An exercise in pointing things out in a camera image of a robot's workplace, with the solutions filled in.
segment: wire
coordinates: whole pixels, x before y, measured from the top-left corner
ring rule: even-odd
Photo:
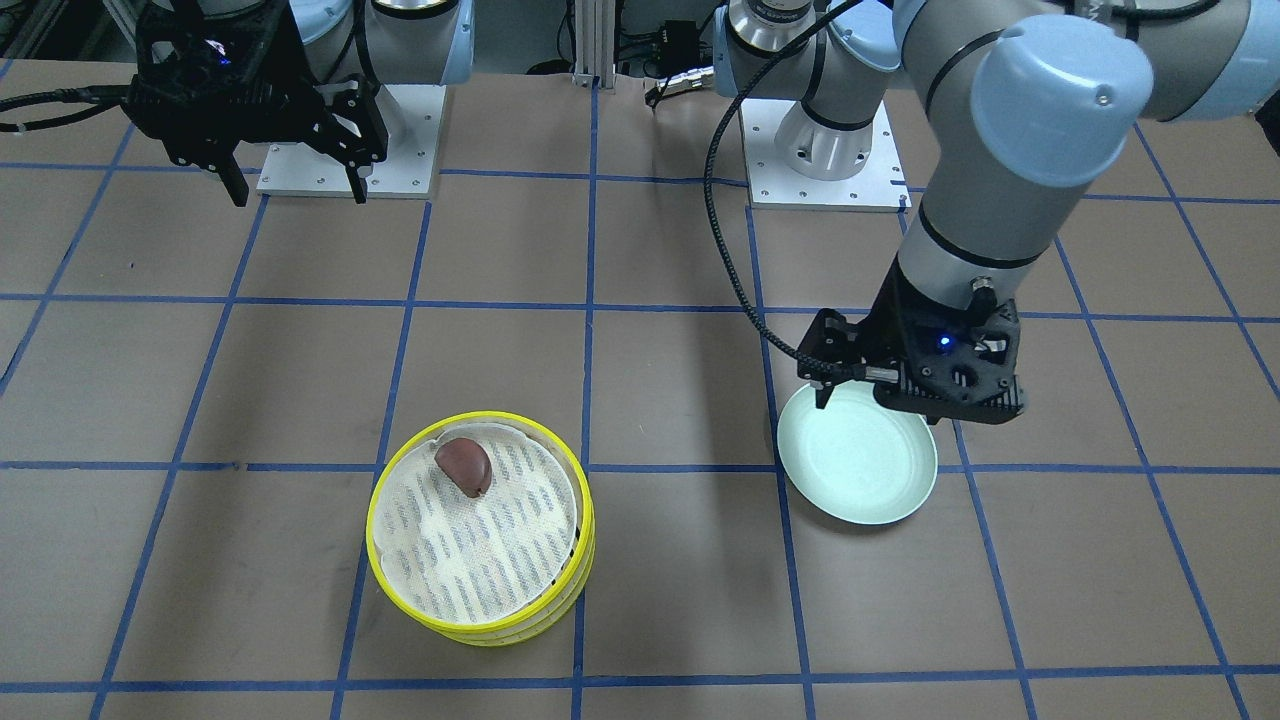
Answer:
[[[365,77],[374,86],[374,92],[381,87],[378,74],[374,73],[374,61],[369,56],[369,37],[365,32],[365,1],[356,0],[356,14],[352,18],[352,32],[356,33],[356,55],[360,56],[360,69],[365,70]]]
[[[658,111],[658,102],[662,102],[663,97],[667,96],[668,85],[671,85],[671,78],[662,81],[662,86],[654,86],[653,90],[644,94],[644,104],[654,113]]]
[[[32,120],[29,123],[0,123],[0,132],[19,133],[33,129],[59,128],[63,126],[69,126],[72,123],[78,123],[81,120],[87,120],[93,115],[100,115],[120,105],[120,102],[124,101],[128,90],[129,87],[125,85],[106,85],[106,86],[50,90],[46,92],[33,92],[31,95],[20,95],[18,97],[9,97],[6,100],[0,100],[0,113],[8,113],[9,110],[17,110],[19,108],[31,108],[35,105],[46,105],[51,102],[87,102],[90,105],[93,105],[92,108],[86,108],[83,110],[77,110],[74,113],[68,113],[65,115],[58,115],[55,118],[42,118],[38,120]]]
[[[351,44],[355,42],[355,40],[356,20],[352,18],[351,29],[347,31],[347,41],[342,44],[342,50],[338,51],[338,58],[333,61],[333,65],[329,67],[329,72],[324,74],[321,82],[329,82],[333,79],[333,74],[338,72],[338,68],[342,67],[342,61],[347,59],[347,53],[351,53]]]
[[[838,379],[840,382],[854,379],[854,369],[818,360],[812,355],[806,355],[791,347],[769,329],[769,327],[764,323],[764,318],[760,316],[759,309],[751,305],[751,301],[748,300],[746,291],[742,290],[742,279],[739,277],[737,269],[733,266],[733,259],[730,256],[728,246],[724,243],[724,233],[719,227],[719,217],[716,214],[716,196],[713,192],[716,186],[712,178],[714,177],[716,154],[719,150],[721,138],[724,137],[724,131],[728,129],[728,124],[733,120],[733,117],[737,115],[739,109],[742,106],[742,101],[751,95],[755,86],[759,85],[764,76],[777,67],[778,63],[790,58],[800,47],[803,47],[810,37],[822,32],[822,29],[831,24],[832,20],[860,1],[861,0],[845,0],[829,13],[822,15],[818,22],[805,28],[805,31],[797,35],[795,40],[787,42],[785,47],[774,53],[773,56],[760,65],[760,69],[755,72],[751,79],[749,79],[742,90],[739,91],[737,96],[733,97],[733,101],[730,102],[728,109],[724,110],[724,115],[721,118],[719,124],[716,126],[716,132],[712,135],[712,142],[707,147],[707,164],[703,168],[703,201],[707,205],[707,219],[710,222],[712,234],[716,236],[716,247],[719,250],[721,260],[724,263],[724,272],[728,273],[728,281],[733,286],[733,293],[737,296],[737,304],[742,307],[742,313],[746,314],[746,316],[751,320],[751,324],[755,325],[755,331],[760,333],[764,340],[769,341],[771,345],[785,352],[788,357],[795,359],[801,368],[824,375],[831,375],[832,380]]]
[[[719,6],[726,4],[728,4],[728,0],[719,0],[716,3],[716,6],[712,8],[712,12],[707,13],[707,19],[703,20],[703,24],[698,26],[698,37],[701,37],[703,32],[707,31],[707,26],[712,24],[712,20],[716,19],[716,10],[719,10]]]
[[[1221,0],[1196,0],[1178,8],[1129,8],[1126,5],[1111,5],[1111,15],[1116,18],[1134,20],[1183,20],[1194,18],[1207,10],[1213,9]],[[1073,0],[1053,0],[1062,6],[1071,6]]]

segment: white mounting plate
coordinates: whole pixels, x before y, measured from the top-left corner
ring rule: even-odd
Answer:
[[[374,163],[369,197],[430,200],[435,187],[445,88],[439,85],[384,85],[399,105],[399,119],[384,118],[392,132],[387,159]],[[394,133],[392,128],[404,127]],[[296,197],[351,197],[347,172],[337,160],[301,142],[271,145],[257,177],[257,191]]]
[[[791,100],[742,102],[742,150],[751,184],[751,206],[777,210],[896,213],[911,206],[897,143],[882,102],[873,120],[876,140],[863,170],[845,181],[818,181],[791,169],[773,137]]]

